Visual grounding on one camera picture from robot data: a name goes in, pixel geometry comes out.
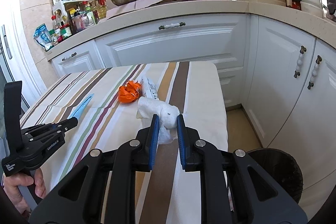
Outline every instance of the table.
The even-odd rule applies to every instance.
[[[137,102],[122,104],[118,88],[141,75],[156,84],[160,100],[179,108],[185,125],[227,151],[226,111],[217,69],[210,62],[170,62],[114,67],[63,76],[21,118],[21,128],[59,122],[94,93],[66,143],[42,166],[49,191],[91,149],[117,149],[142,128]],[[178,141],[159,145],[151,173],[136,173],[136,223],[200,223],[199,172],[185,173]]]

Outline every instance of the snack bag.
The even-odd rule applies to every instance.
[[[134,102],[140,96],[141,85],[138,82],[128,81],[126,86],[120,86],[118,90],[118,99],[122,103]]]

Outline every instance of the silver screw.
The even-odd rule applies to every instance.
[[[90,156],[91,157],[97,157],[97,156],[99,156],[99,154],[100,154],[100,151],[98,149],[93,149],[93,150],[90,151]]]
[[[203,147],[203,146],[205,146],[205,141],[203,141],[203,140],[197,140],[196,141],[196,143],[195,143],[197,146],[200,146],[200,147]]]
[[[130,142],[129,142],[129,145],[130,146],[138,146],[140,144],[140,142],[138,141],[138,140],[131,140]]]
[[[246,155],[246,153],[245,153],[245,151],[242,150],[242,149],[237,149],[237,150],[236,150],[236,155],[237,155],[238,157],[244,157],[244,156]]]

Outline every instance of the white cabinet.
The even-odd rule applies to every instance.
[[[105,68],[95,40],[85,42],[51,60],[58,76]]]
[[[336,172],[303,190],[299,205],[310,220],[322,207],[336,184]]]
[[[312,35],[259,17],[256,60],[245,110],[264,147],[279,132],[300,96],[314,45]],[[303,52],[300,76],[294,78],[301,46],[306,51]]]
[[[238,14],[175,17],[128,27],[96,41],[106,67],[211,61],[218,69],[228,107],[240,103],[246,17]],[[185,26],[159,29],[175,23]]]
[[[314,86],[309,90],[317,56]],[[291,154],[303,175],[303,188],[311,187],[336,170],[336,50],[317,41],[308,78],[293,112],[269,147]],[[330,193],[335,186],[329,185]]]

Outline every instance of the finger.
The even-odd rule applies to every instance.
[[[17,173],[15,175],[12,175],[10,177],[4,176],[4,190],[7,194],[7,196],[12,201],[18,201],[20,202],[22,199],[22,195],[18,189],[18,185],[28,186],[32,185],[34,183],[34,179],[30,176],[27,176],[22,173]]]
[[[45,184],[44,184],[44,182],[42,183],[41,186],[36,186],[35,187],[35,193],[40,198],[42,197],[42,194],[43,194],[44,190],[45,190]]]
[[[42,184],[44,183],[44,181],[43,181],[43,173],[42,173],[41,168],[36,169],[34,180],[35,180],[35,185],[36,186],[42,186]]]

